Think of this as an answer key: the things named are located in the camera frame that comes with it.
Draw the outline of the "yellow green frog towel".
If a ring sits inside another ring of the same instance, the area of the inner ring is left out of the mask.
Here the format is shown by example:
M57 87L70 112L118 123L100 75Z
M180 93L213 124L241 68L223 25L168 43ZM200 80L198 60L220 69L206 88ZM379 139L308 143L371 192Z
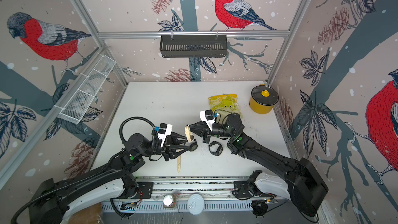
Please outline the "yellow green frog towel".
M225 116L230 113L241 115L237 94L211 96L208 98L208 103L214 113L220 113Z

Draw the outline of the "cream strap analog watch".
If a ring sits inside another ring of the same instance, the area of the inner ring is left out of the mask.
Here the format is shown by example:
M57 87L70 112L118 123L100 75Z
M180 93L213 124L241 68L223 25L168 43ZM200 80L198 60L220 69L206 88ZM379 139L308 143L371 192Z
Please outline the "cream strap analog watch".
M194 138L193 133L190 130L190 126L189 125L185 126L184 133L186 135L186 139L187 139L188 143L191 145L195 141L195 138Z

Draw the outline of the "black digital watch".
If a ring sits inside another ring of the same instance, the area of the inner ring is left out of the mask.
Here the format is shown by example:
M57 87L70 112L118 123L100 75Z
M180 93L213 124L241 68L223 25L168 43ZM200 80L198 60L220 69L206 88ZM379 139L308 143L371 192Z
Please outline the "black digital watch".
M209 144L208 146L209 152L213 155L213 156L220 156L223 152L223 147L222 145L217 142L217 141L213 141Z
M198 144L196 141L187 142L186 146L188 147L188 151L193 152L198 148Z

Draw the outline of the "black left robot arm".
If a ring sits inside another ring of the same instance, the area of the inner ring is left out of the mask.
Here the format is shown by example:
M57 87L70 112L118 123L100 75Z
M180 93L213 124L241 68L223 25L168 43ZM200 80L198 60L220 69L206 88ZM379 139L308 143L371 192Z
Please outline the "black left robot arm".
M133 120L150 125L150 140L140 133L133 134L127 140L124 138L124 126ZM76 212L107 199L126 199L135 195L143 197L133 173L145 164L145 158L160 155L165 161L170 161L198 147L193 135L175 133L170 124L161 123L157 127L144 117L124 120L119 136L124 147L106 164L72 179L57 183L53 179L44 181L32 200L17 210L10 222L16 224L19 216L28 210L31 224L61 224Z

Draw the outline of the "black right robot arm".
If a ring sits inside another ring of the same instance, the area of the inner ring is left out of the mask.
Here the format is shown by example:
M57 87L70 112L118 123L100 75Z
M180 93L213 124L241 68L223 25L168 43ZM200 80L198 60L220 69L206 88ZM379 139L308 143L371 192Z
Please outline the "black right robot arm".
M244 133L244 124L238 114L229 114L222 123L205 117L189 125L190 131L209 141L211 136L228 138L227 147L235 155L252 160L279 176L287 184L290 200L296 208L310 217L315 217L329 189L307 159L295 160L280 155Z

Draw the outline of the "glass spice jar silver lid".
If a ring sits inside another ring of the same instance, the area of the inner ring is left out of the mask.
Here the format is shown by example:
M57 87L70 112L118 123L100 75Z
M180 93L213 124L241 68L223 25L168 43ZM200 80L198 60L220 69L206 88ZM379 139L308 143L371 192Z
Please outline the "glass spice jar silver lid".
M177 197L175 194L167 194L163 198L164 208L174 208L177 203Z

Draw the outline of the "yellow pot with glass lid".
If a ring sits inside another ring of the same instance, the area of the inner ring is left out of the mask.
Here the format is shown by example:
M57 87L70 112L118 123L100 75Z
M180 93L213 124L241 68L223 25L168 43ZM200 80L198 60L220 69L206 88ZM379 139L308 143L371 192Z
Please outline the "yellow pot with glass lid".
M258 85L251 91L250 108L257 114L267 114L278 103L279 95L270 86Z

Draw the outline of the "white mesh wall shelf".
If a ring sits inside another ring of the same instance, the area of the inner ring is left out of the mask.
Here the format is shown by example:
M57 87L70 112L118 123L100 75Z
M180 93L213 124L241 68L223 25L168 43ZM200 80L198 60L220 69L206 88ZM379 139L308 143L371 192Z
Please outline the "white mesh wall shelf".
M101 55L96 65L88 74L83 74L84 81L75 90L71 99L61 108L59 119L72 124L87 122L97 118L99 112L91 113L90 105L101 89L103 83L113 70L116 61L106 55Z

